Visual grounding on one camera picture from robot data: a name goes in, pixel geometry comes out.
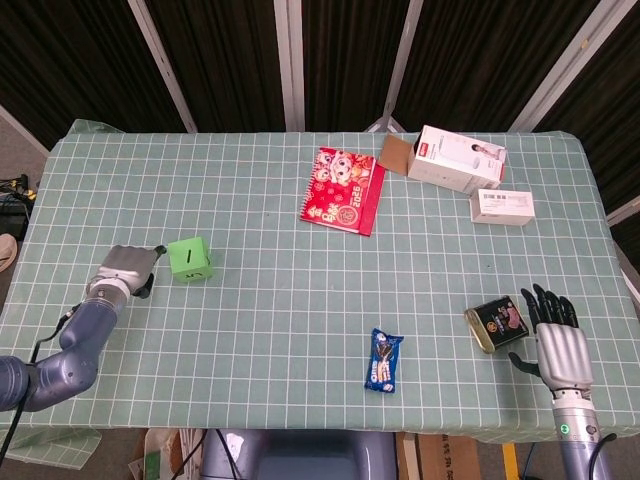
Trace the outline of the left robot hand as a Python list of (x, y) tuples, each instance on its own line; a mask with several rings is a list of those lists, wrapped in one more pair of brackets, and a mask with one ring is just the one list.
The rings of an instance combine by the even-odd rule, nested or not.
[(146, 299), (153, 288), (153, 269), (166, 253), (163, 245), (152, 249), (116, 245), (90, 280), (87, 291), (109, 285), (119, 288), (127, 298), (134, 296)]

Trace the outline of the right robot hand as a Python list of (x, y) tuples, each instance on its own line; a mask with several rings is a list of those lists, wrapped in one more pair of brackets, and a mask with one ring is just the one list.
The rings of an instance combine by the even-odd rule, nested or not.
[(511, 364), (522, 373), (540, 378), (555, 399), (574, 391), (590, 400), (594, 382), (591, 356), (573, 304), (538, 284), (532, 289), (522, 288), (521, 294), (533, 328), (537, 361), (525, 361), (510, 352)]

